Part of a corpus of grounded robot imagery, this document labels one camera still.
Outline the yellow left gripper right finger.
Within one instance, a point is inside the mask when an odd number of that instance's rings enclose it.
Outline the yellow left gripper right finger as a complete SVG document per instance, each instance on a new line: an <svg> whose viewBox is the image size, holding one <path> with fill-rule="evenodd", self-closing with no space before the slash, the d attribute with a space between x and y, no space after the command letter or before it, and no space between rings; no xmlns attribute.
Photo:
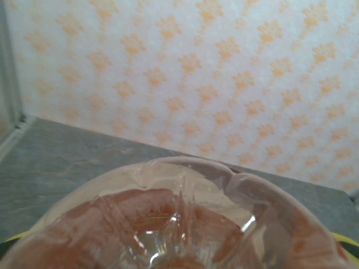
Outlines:
<svg viewBox="0 0 359 269"><path fill-rule="evenodd" d="M358 243L351 238L332 233L335 238L337 266L335 268L358 268Z"/></svg>

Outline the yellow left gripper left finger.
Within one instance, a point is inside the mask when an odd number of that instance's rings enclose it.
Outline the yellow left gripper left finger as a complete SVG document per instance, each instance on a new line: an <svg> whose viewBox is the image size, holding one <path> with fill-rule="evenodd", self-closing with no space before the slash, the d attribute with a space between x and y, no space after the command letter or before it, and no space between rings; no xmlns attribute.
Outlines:
<svg viewBox="0 0 359 269"><path fill-rule="evenodd" d="M2 242L0 244L1 249L10 249L19 239L24 237L27 233L28 233L28 231L25 231L25 232L16 234L9 239L6 239L4 242Z"/></svg>

